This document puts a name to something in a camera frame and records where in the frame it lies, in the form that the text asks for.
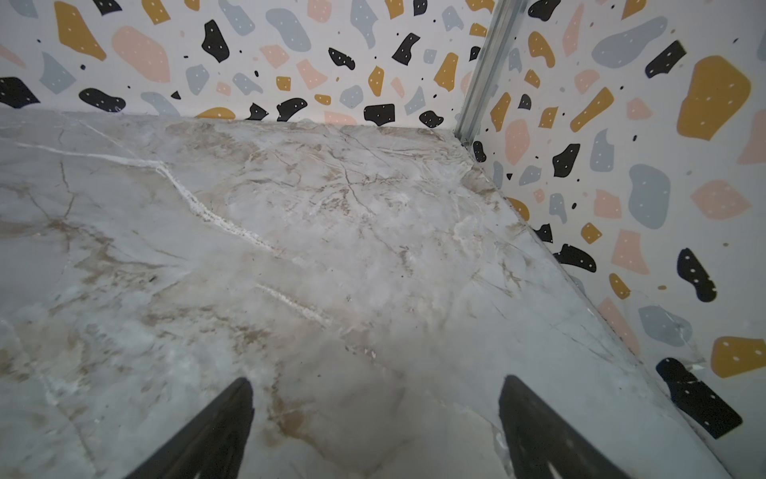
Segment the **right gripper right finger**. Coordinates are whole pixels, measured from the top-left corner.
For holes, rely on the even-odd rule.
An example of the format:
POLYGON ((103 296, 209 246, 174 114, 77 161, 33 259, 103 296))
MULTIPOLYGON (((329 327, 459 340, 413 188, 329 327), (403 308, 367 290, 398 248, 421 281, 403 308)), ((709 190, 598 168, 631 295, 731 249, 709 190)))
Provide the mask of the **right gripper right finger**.
POLYGON ((518 478, 626 478, 516 375, 504 379, 499 417, 518 478))

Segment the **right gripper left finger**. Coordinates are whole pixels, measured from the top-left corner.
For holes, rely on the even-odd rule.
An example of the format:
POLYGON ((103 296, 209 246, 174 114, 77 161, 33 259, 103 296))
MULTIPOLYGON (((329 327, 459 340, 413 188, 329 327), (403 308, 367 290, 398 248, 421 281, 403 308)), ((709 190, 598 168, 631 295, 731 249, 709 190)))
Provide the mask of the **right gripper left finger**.
POLYGON ((253 387, 240 377, 128 476, 236 479, 253 417, 253 387))

